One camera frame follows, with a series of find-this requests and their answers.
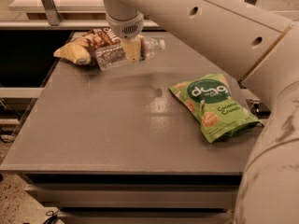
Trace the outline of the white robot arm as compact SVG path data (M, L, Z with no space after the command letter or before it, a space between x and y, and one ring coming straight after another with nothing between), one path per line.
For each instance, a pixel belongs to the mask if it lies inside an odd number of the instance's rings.
M240 0L105 0L127 5L241 81L271 114L237 195L234 224L299 224L298 24Z

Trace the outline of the white gripper with vents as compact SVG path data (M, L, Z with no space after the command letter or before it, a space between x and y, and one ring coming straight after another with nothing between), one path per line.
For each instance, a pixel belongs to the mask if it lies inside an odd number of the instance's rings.
M141 41L137 37L144 27L144 15L138 13L135 17L125 19L112 18L107 15L107 21L112 32L121 38L121 46L130 63L138 62L141 52Z

